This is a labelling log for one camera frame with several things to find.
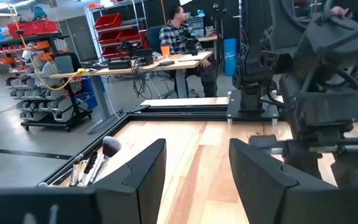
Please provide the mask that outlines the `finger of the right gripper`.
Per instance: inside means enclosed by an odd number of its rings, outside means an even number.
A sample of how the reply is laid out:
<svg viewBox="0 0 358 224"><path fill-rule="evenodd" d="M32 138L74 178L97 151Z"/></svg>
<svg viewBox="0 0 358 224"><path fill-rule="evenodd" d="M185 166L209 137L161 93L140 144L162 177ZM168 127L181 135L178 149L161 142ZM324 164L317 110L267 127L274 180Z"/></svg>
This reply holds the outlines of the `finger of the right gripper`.
<svg viewBox="0 0 358 224"><path fill-rule="evenodd" d="M290 154L284 158L284 163L314 177L321 177L316 154Z"/></svg>
<svg viewBox="0 0 358 224"><path fill-rule="evenodd" d="M334 156L333 176L340 189L358 188L358 155Z"/></svg>

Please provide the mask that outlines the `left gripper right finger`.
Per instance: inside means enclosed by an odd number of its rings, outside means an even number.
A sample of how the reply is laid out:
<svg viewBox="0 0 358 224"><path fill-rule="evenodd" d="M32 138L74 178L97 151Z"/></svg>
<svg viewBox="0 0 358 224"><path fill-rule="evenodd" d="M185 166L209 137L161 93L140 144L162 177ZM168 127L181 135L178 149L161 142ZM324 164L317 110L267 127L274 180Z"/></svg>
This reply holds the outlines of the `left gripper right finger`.
<svg viewBox="0 0 358 224"><path fill-rule="evenodd" d="M235 138L229 160L250 223L358 223L358 188L339 189Z"/></svg>

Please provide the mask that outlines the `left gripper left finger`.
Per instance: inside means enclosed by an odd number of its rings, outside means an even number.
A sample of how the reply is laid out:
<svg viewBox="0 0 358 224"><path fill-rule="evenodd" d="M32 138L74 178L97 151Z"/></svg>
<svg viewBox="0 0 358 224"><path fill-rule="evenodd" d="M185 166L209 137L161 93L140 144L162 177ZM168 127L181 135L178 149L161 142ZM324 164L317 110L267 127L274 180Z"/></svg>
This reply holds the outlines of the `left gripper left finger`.
<svg viewBox="0 0 358 224"><path fill-rule="evenodd" d="M156 223L166 157L158 139L89 187L0 189L0 223Z"/></svg>

